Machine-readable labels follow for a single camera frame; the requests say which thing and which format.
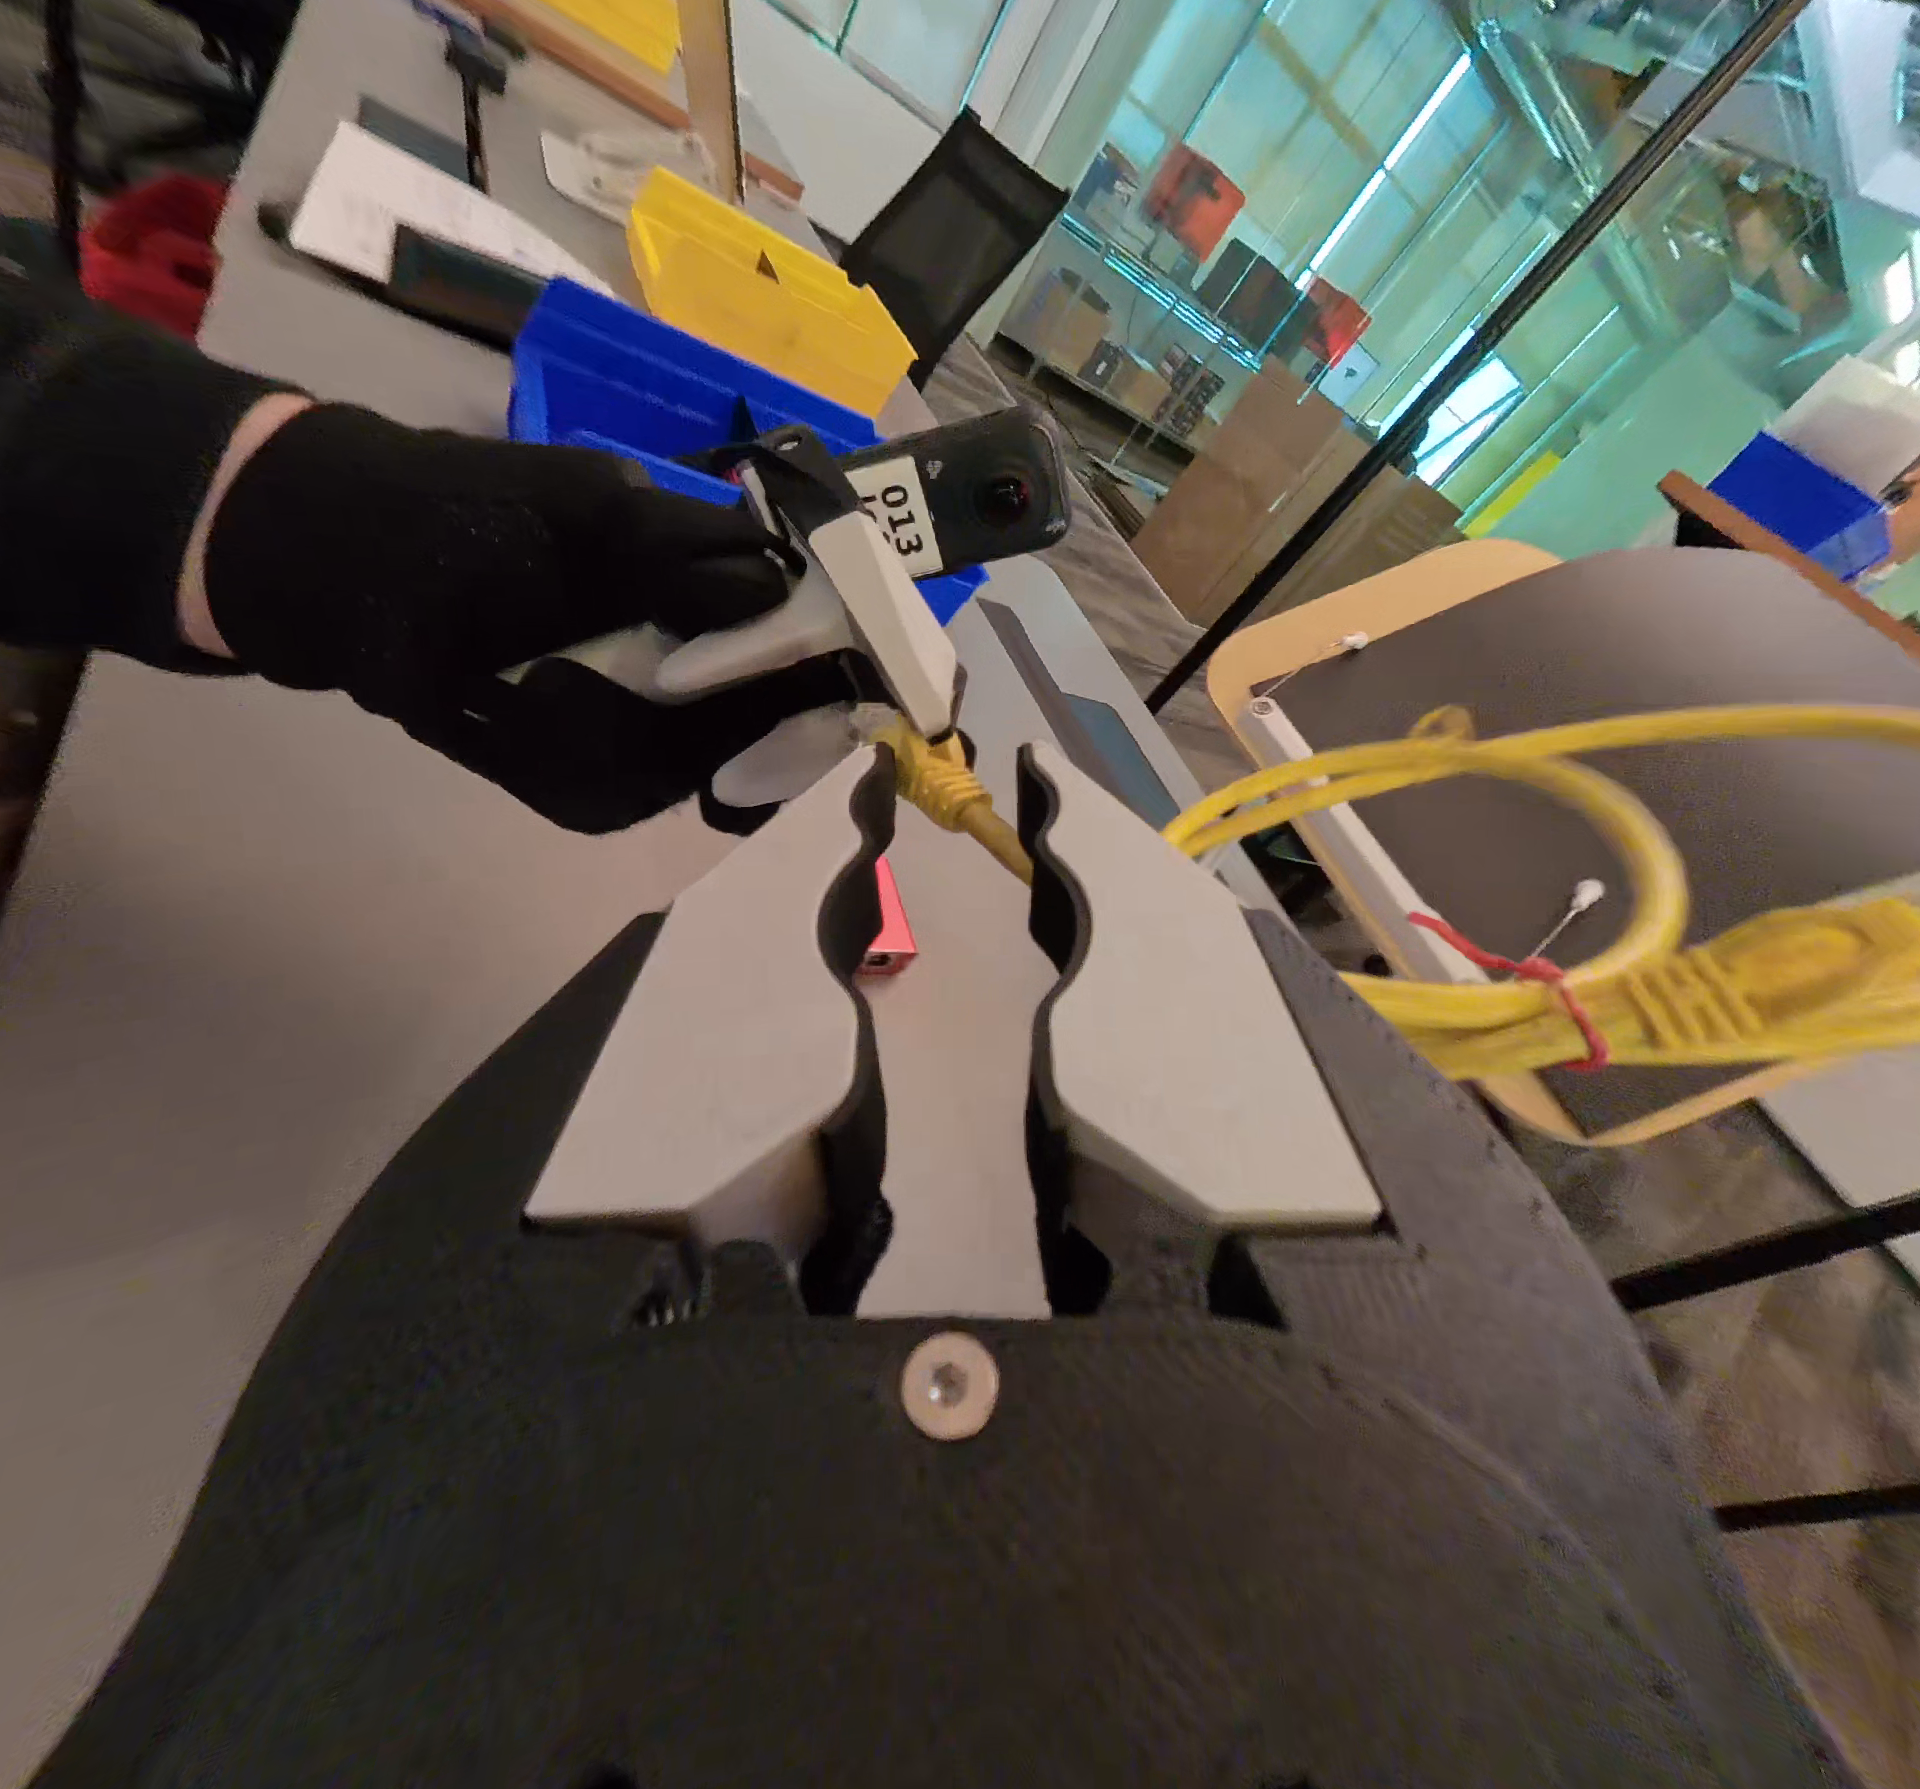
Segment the red plastic bin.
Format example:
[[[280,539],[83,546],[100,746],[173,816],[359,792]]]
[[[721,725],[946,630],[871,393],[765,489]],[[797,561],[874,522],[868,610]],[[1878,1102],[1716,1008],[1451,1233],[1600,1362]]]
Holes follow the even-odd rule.
[[[168,171],[103,201],[80,230],[80,286],[96,303],[196,339],[221,269],[229,187]]]

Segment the red twist tie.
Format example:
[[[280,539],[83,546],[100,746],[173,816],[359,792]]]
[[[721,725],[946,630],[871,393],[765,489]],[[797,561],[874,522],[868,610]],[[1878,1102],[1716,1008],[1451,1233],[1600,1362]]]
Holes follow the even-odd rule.
[[[1589,1015],[1585,1003],[1573,990],[1568,970],[1563,970],[1559,964],[1540,953],[1526,959],[1508,959],[1497,951],[1483,949],[1472,937],[1464,937],[1461,932],[1456,932],[1451,923],[1426,910],[1412,910],[1408,920],[1412,928],[1421,929],[1430,937],[1437,937],[1452,947],[1452,951],[1464,960],[1475,963],[1475,967],[1482,970],[1507,975],[1513,981],[1534,982],[1550,990],[1558,1001],[1561,1018],[1578,1030],[1583,1041],[1583,1053],[1565,1054],[1561,1058],[1561,1068],[1597,1072],[1610,1065],[1612,1044],[1608,1044],[1598,1027]]]

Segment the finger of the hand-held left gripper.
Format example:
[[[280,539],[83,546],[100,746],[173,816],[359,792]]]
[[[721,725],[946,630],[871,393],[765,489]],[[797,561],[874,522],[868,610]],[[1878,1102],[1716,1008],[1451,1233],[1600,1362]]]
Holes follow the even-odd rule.
[[[878,518],[858,494],[791,462],[746,457],[742,480],[768,528],[801,559],[780,610],[748,627],[743,671],[763,675],[805,657],[851,650],[926,742],[952,737],[963,665]]]

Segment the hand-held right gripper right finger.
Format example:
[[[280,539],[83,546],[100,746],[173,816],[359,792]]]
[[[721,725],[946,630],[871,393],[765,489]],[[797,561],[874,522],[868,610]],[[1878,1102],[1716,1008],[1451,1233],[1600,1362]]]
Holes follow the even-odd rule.
[[[1283,993],[1283,928],[1045,742],[1020,747],[1028,934],[1054,969],[1027,1156],[1049,1300],[1210,1300],[1231,1249],[1385,1202]]]

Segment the red network switch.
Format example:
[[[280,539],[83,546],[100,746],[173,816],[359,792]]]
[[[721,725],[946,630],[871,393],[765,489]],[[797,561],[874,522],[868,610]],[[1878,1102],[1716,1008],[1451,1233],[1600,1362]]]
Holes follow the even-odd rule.
[[[881,981],[905,972],[907,967],[917,960],[920,947],[888,856],[881,855],[875,859],[874,878],[880,928],[875,937],[868,943],[860,975],[868,981]]]

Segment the wooden stand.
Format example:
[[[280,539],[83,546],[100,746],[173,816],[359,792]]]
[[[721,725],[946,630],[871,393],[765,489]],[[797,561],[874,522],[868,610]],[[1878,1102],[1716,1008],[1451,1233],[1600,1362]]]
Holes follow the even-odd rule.
[[[680,64],[689,126],[703,146],[712,194],[733,208],[746,204],[746,154],[742,139],[732,0],[675,0]]]

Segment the person's left forearm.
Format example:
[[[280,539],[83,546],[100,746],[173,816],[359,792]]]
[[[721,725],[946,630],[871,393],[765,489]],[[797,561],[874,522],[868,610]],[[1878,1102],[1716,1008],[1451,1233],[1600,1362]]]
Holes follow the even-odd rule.
[[[2,641],[185,674],[191,530],[242,420],[298,393],[4,264]]]

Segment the black board with plywood rim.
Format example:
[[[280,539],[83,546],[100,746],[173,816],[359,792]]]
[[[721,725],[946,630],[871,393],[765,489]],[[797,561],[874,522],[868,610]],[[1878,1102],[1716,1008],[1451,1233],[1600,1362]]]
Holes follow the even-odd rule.
[[[1406,736],[1447,705],[1482,737],[1643,711],[1838,703],[1917,708],[1917,657],[1785,562],[1742,550],[1634,548],[1550,562],[1475,597],[1470,543],[1236,632],[1208,694],[1261,763]],[[1913,878],[1917,751],[1847,742],[1613,750],[1597,767],[1676,837],[1690,940],[1752,914]],[[1552,947],[1592,960],[1623,928],[1623,876],[1585,820],[1544,796],[1455,779],[1305,822],[1336,886],[1403,975],[1458,959],[1386,909],[1386,886],[1486,949],[1518,956],[1573,886],[1602,903]]]

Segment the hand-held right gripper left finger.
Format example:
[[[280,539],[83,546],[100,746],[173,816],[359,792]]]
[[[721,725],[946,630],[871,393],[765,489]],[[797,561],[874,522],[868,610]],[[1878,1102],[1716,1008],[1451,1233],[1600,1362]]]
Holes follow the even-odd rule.
[[[858,985],[881,928],[894,757],[853,750],[659,917],[526,1202],[700,1256],[771,1249],[804,1300],[860,1300],[893,1238],[888,1116]]]

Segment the blue plastic bin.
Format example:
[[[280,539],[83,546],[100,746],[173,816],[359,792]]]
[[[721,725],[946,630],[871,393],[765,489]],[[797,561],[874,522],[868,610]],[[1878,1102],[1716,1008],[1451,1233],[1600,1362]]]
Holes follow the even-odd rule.
[[[719,507],[739,489],[712,450],[786,427],[836,457],[883,442],[858,409],[569,279],[547,285],[512,360],[512,441],[632,462],[650,483]]]
[[[1842,580],[1891,565],[1880,497],[1807,457],[1772,432],[1758,432],[1714,476],[1707,491]]]

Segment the storage shelf with boxes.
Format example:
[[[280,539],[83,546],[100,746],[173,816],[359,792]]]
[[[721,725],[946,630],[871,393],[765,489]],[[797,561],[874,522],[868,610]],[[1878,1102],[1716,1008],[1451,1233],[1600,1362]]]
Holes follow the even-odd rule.
[[[1379,360],[1368,311],[1242,233],[1244,198],[1205,154],[1105,142],[996,328],[1031,376],[1198,450],[1257,376],[1353,412]]]

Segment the black stand pole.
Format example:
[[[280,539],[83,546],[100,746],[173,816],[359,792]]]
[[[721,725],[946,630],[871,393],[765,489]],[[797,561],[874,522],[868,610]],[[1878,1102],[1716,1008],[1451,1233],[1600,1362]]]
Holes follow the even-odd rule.
[[[1452,398],[1458,385],[1480,371],[1513,329],[1532,312],[1540,303],[1573,269],[1573,265],[1598,241],[1626,212],[1645,187],[1707,122],[1720,100],[1754,69],[1763,53],[1799,20],[1813,0],[1769,0],[1718,58],[1701,79],[1678,103],[1604,180],[1569,227],[1542,258],[1513,285],[1487,318],[1461,342],[1437,374],[1406,404],[1392,425],[1375,441],[1353,466],[1329,489],[1316,509],[1285,537],[1277,552],[1257,569],[1249,585],[1234,596],[1165,675],[1144,696],[1152,714],[1168,708],[1172,699],[1189,685],[1210,664],[1211,655],[1244,625],[1258,603],[1289,576],[1309,555],[1338,528],[1372,483],[1389,470],[1400,470],[1413,457],[1428,429],[1431,412]]]

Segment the white paper sheet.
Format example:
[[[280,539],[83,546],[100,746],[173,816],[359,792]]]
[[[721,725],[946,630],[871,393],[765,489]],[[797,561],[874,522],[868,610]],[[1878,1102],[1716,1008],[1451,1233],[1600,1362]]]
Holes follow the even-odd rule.
[[[324,265],[385,282],[400,229],[537,279],[562,277],[614,292],[527,219],[355,122],[339,122],[291,217],[291,246]]]

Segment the dark grey flat panel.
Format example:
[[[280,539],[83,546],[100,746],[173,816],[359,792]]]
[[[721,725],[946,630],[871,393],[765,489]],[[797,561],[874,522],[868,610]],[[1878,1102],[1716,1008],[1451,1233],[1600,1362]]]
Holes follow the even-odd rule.
[[[1109,703],[1065,690],[1008,603],[986,597],[977,605],[1069,763],[1150,826],[1160,831],[1170,824],[1179,812],[1177,799],[1121,713]]]

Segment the person's left hand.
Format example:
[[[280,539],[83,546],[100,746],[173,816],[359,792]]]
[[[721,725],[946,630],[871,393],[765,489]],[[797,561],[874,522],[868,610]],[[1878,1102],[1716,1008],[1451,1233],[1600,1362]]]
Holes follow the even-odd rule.
[[[787,586],[743,509],[614,457],[300,406],[204,509],[179,630],[242,671],[350,696],[560,828],[609,834],[708,793],[853,682],[830,652],[659,705],[567,649],[746,625]]]

